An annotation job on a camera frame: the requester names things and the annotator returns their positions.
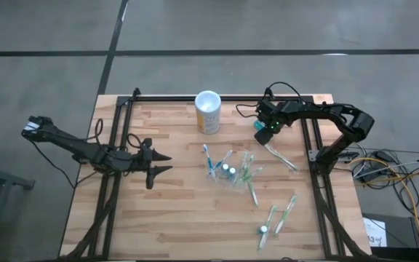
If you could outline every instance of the wire bundle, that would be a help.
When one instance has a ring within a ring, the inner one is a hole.
[[[415,168],[414,170],[409,171],[406,167],[406,165],[419,164],[419,162],[402,163],[399,157],[396,155],[396,152],[388,149],[377,150],[368,154],[364,150],[364,148],[362,148],[361,146],[360,148],[364,151],[364,157],[354,159],[353,161],[351,161],[350,164],[357,162],[359,162],[359,164],[355,165],[351,170],[349,170],[351,171],[351,174],[355,179],[361,180],[361,183],[356,184],[356,186],[366,186],[375,190],[381,190],[391,186],[404,208],[415,217],[419,234],[419,217],[417,211],[417,206],[419,205],[419,193],[412,180],[412,178],[414,178],[416,175],[419,175],[419,173],[417,173],[419,168]],[[391,166],[388,162],[383,161],[382,159],[372,157],[377,152],[386,153],[392,159],[392,162],[395,163],[395,165]],[[376,165],[373,165],[373,163],[377,163],[380,166],[384,166],[384,168],[377,168]],[[365,167],[367,168],[367,170],[372,171],[363,172]],[[375,178],[372,180],[365,180],[365,178],[368,175],[377,172],[379,172],[379,176],[384,175],[387,178]],[[413,191],[415,192],[416,197],[413,196],[408,183],[410,183],[413,187]],[[407,194],[408,199],[410,200],[410,205],[407,204],[407,202],[404,199],[404,192]]]

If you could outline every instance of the white paper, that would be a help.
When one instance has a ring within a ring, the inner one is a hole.
[[[363,218],[363,222],[370,247],[387,247],[386,223],[368,218]]]

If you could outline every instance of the black cable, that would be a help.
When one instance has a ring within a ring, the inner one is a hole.
[[[390,180],[388,180],[388,181],[386,181],[386,185],[366,185],[366,186],[368,186],[368,187],[370,187],[370,188],[372,188],[372,189],[377,189],[377,190],[379,190],[379,189],[383,189],[383,188],[388,188],[389,186],[395,186],[395,185],[398,185],[401,181],[403,181],[404,179],[409,179],[408,177],[407,177],[407,175],[406,176],[404,176],[404,177],[401,177],[400,179],[398,179],[398,180],[393,180],[392,182],[390,181]]]
[[[370,168],[372,168],[372,169],[379,169],[379,168],[381,168],[381,167],[376,167],[376,166],[373,167],[373,164],[376,165],[376,163],[374,163],[374,162],[372,162],[370,160],[367,160],[367,162],[370,165]],[[387,178],[391,178],[391,176],[389,174],[386,174],[386,177]],[[371,184],[366,184],[366,186],[368,186],[369,188],[372,188],[372,189],[381,190],[381,189],[384,189],[384,188],[387,188],[389,186],[394,185],[396,182],[395,181],[392,181],[391,182],[390,180],[387,180],[385,183],[386,184],[384,184],[384,185],[371,185]]]
[[[61,171],[61,173],[65,176],[65,179],[67,179],[67,181],[71,185],[71,188],[72,189],[75,189],[75,186],[73,185],[73,183],[71,182],[71,180],[69,179],[69,177],[67,176],[67,174],[64,172],[64,170],[60,169],[53,162],[51,162],[51,160],[49,160],[48,156],[46,156],[45,154],[43,154],[43,152],[41,152],[40,148],[33,141],[30,140],[30,143],[32,143],[32,145],[35,146],[36,150],[41,154],[41,156],[44,157],[55,169]]]
[[[93,173],[91,173],[91,174],[89,174],[88,176],[86,176],[86,177],[84,177],[84,178],[82,178],[81,180],[79,180],[77,183],[76,183],[76,187],[80,184],[80,183],[82,183],[84,180],[86,180],[86,179],[88,179],[88,178],[91,178],[94,174],[96,174],[96,173],[98,173],[98,171],[94,171]]]
[[[419,168],[415,168],[414,170],[410,171],[410,174],[413,174],[416,170],[419,170]]]
[[[98,145],[98,148],[100,148],[101,149],[101,151],[104,153],[104,154],[107,154],[108,156],[110,156],[110,157],[112,157],[112,158],[114,158],[114,159],[118,159],[118,160],[123,160],[123,161],[130,161],[130,160],[132,160],[133,159],[133,156],[131,155],[129,158],[127,158],[127,159],[123,159],[123,158],[121,158],[121,157],[117,157],[117,156],[114,156],[113,154],[110,154],[109,152],[107,152],[104,148],[103,148],[103,146],[101,145],[101,143],[100,143],[100,139],[98,138],[98,135],[100,135],[99,133],[98,133],[98,124],[99,124],[99,122],[96,122],[96,125],[95,125],[95,140],[96,140],[96,144]]]
[[[245,116],[245,115],[244,115],[244,114],[242,114],[242,113],[241,113],[241,111],[239,110],[239,106],[256,107],[256,106],[258,106],[258,104],[256,104],[256,105],[244,105],[244,104],[237,104],[237,105],[236,105],[236,110],[237,110],[237,112],[239,112],[239,114],[240,114],[242,117],[244,117],[244,118],[249,118],[249,117],[252,117],[252,116],[257,116],[257,115],[255,115],[255,114],[251,114],[251,115],[249,115],[249,116]]]
[[[269,89],[271,89],[274,85],[276,85],[276,84],[283,84],[283,85],[287,85],[288,87],[290,87],[290,89],[293,91],[293,92],[295,92],[295,94],[297,94],[298,95],[298,98],[300,99],[300,100],[302,100],[302,102],[304,102],[305,104],[307,104],[307,103],[309,103],[309,102],[306,102],[303,98],[302,98],[302,96],[300,95],[300,93],[293,87],[293,86],[291,86],[290,84],[288,84],[288,83],[286,83],[286,82],[282,82],[282,81],[277,81],[277,82],[274,82],[273,84],[270,84],[269,85]]]
[[[364,153],[365,153],[365,155],[364,155],[364,157],[366,158],[366,157],[371,157],[371,155],[372,155],[372,153],[371,154],[368,154],[368,152],[363,148],[363,151],[364,151]],[[360,169],[362,169],[362,171],[363,171],[363,169],[364,168],[362,168],[362,167],[369,167],[369,168],[373,168],[373,166],[372,166],[372,164],[373,164],[373,162],[371,162],[370,160],[363,160],[363,161],[361,161],[360,162],[360,164],[357,164],[352,170],[351,170],[351,174],[352,175],[355,175],[356,173],[355,173],[355,170],[358,168],[358,167],[360,167]],[[371,185],[371,184],[365,184],[365,186],[367,186],[367,187],[369,187],[369,188],[371,188],[371,189],[375,189],[375,190],[381,190],[381,189],[384,189],[384,188],[386,188],[386,187],[388,187],[388,186],[391,186],[390,185],[390,183],[391,183],[391,181],[390,180],[387,180],[386,182],[385,182],[386,184],[383,184],[383,185]]]
[[[400,161],[399,157],[397,156],[397,154],[395,154],[395,152],[389,151],[388,149],[385,149],[385,150],[383,150],[383,151],[387,151],[387,152],[391,155],[391,157],[392,157],[393,161],[394,161],[396,164],[401,164],[401,161]],[[406,176],[408,176],[408,175],[412,174],[412,173],[415,171],[415,170],[413,170],[412,172],[409,172],[409,171],[408,171],[408,169],[407,169],[407,167],[405,167],[405,166],[401,166],[401,167],[399,167],[399,170],[400,170],[401,172],[403,172]],[[419,193],[418,193],[418,190],[416,189],[416,186],[415,186],[415,184],[413,183],[413,180],[412,180],[412,179],[410,179],[410,182],[411,182],[412,187],[413,187],[413,189],[414,189],[414,191],[415,191],[415,194],[416,194],[417,201],[416,201],[415,206],[417,207],[417,206],[419,205]],[[408,180],[407,180],[407,179],[405,179],[405,180],[404,180],[404,183],[405,183],[405,185],[408,185]],[[395,190],[396,194],[398,195],[400,202],[401,202],[401,203],[402,203],[402,204],[406,207],[406,209],[407,209],[407,210],[413,210],[413,208],[412,208],[412,207],[408,207],[408,205],[404,202],[404,198],[403,198],[403,196],[402,196],[402,192],[403,192],[403,190],[404,190],[404,189],[405,189],[405,187],[402,187],[402,188],[400,189],[400,191],[397,193],[396,188],[395,188],[395,186],[394,186],[394,190]]]
[[[130,137],[133,137],[133,138],[135,138],[137,140],[138,146],[135,146],[134,144],[132,144],[132,142],[130,142],[130,139],[129,139]],[[127,135],[127,142],[133,148],[140,149],[141,146],[142,146],[142,141],[139,139],[139,137],[136,136],[136,135],[134,135],[134,134],[132,134],[132,133],[130,133],[130,134]]]

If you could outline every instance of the yellow cable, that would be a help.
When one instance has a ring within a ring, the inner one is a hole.
[[[358,161],[362,161],[362,160],[368,160],[368,161],[378,162],[378,163],[384,164],[385,166],[389,167],[389,164],[388,163],[386,163],[384,161],[381,161],[379,159],[372,158],[372,157],[361,157],[361,158],[357,158],[357,159],[354,159],[354,160],[350,161],[349,164],[353,164],[354,162],[358,162]],[[395,170],[393,168],[389,168],[389,169],[391,170],[392,174],[397,177],[397,179],[401,179],[400,175],[397,174],[397,172],[395,172]],[[412,192],[410,192],[410,190],[408,189],[408,187],[405,184],[404,180],[405,180],[405,178],[404,179],[401,179],[400,182],[402,183],[402,185],[404,185],[404,188],[407,191],[408,196],[410,197],[410,200],[412,201],[413,210],[415,211],[415,220],[416,220],[416,223],[417,223],[417,226],[418,226],[418,231],[419,231],[418,211],[416,210],[415,200],[413,199]]]

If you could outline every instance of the blue toothbrush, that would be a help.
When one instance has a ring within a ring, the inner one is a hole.
[[[203,144],[203,151],[207,154],[208,168],[211,173],[211,176],[215,178],[216,174],[215,174],[215,170],[212,168],[212,161],[211,161],[210,154],[208,153],[207,144]]]

